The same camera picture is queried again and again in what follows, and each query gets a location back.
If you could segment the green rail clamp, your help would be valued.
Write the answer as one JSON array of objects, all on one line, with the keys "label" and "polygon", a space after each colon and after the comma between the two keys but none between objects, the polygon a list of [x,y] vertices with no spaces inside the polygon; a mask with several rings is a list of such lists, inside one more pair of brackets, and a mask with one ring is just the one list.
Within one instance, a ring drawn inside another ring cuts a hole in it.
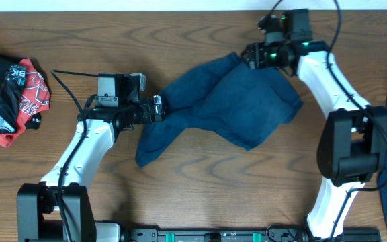
[{"label": "green rail clamp", "polygon": [[165,235],[165,242],[175,242],[175,234],[174,233],[167,233]]},{"label": "green rail clamp", "polygon": [[252,242],[262,242],[262,234],[261,233],[253,233],[252,234]]}]

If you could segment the black aluminium mounting rail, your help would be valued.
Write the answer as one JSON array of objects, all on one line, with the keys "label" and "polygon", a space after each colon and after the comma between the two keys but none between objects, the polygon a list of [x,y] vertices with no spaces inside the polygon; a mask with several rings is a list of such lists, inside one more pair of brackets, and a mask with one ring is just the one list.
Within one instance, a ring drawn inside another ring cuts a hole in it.
[{"label": "black aluminium mounting rail", "polygon": [[323,242],[329,238],[313,237],[306,230],[272,227],[265,230],[158,230],[132,229],[121,236],[126,242],[165,242],[167,233],[175,234],[175,242],[252,242],[253,233],[262,234],[262,242]]}]

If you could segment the black red clothes pile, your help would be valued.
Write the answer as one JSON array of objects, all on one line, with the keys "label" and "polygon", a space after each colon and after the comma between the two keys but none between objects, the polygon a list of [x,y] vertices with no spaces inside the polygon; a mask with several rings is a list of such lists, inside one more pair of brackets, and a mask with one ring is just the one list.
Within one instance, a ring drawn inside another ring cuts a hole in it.
[{"label": "black red clothes pile", "polygon": [[9,147],[26,130],[37,130],[50,109],[51,90],[29,58],[0,54],[0,145]]}]

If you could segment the green rail clamp left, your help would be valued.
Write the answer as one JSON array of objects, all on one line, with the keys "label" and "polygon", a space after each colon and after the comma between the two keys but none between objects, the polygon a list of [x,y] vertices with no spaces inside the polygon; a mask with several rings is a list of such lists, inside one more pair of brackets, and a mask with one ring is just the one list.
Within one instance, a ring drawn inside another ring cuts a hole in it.
[{"label": "green rail clamp left", "polygon": [[165,242],[175,242],[175,234],[174,233],[167,233],[165,235]]}]

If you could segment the green rail clamp right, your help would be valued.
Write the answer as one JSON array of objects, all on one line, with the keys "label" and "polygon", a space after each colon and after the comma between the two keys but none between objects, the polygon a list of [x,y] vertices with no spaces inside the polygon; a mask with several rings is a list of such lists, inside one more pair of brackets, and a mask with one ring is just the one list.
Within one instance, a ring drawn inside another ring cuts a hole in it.
[{"label": "green rail clamp right", "polygon": [[252,234],[252,242],[262,242],[262,234],[261,233],[253,233]]}]

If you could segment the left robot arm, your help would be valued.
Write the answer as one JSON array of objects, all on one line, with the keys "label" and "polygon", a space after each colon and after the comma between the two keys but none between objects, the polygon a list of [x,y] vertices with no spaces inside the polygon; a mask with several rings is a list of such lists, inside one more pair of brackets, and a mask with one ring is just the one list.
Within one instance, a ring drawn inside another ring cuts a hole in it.
[{"label": "left robot arm", "polygon": [[101,160],[119,133],[138,124],[160,122],[158,95],[141,98],[142,73],[97,76],[97,93],[79,108],[75,134],[58,163],[36,184],[17,193],[19,241],[123,241],[116,222],[94,219],[88,191]]}]

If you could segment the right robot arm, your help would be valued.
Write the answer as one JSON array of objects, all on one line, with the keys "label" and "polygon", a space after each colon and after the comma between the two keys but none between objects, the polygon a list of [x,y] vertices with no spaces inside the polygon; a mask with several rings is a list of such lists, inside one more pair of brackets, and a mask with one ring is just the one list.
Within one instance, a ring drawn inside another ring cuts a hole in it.
[{"label": "right robot arm", "polygon": [[269,227],[270,241],[379,241],[377,229],[343,223],[360,192],[368,190],[387,156],[387,110],[373,106],[351,86],[335,62],[332,45],[313,37],[307,9],[272,13],[258,28],[263,42],[242,53],[251,69],[291,70],[311,91],[324,117],[316,160],[322,175],[313,209],[301,228]]}]

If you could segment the dark blue shorts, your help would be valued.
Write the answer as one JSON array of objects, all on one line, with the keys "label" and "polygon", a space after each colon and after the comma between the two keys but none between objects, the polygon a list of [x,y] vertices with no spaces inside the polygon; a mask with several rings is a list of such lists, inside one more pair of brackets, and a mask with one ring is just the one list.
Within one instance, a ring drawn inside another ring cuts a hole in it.
[{"label": "dark blue shorts", "polygon": [[276,69],[250,69],[232,52],[198,65],[164,88],[162,122],[144,125],[135,161],[155,161],[186,129],[215,132],[246,150],[290,123],[302,100]]}]

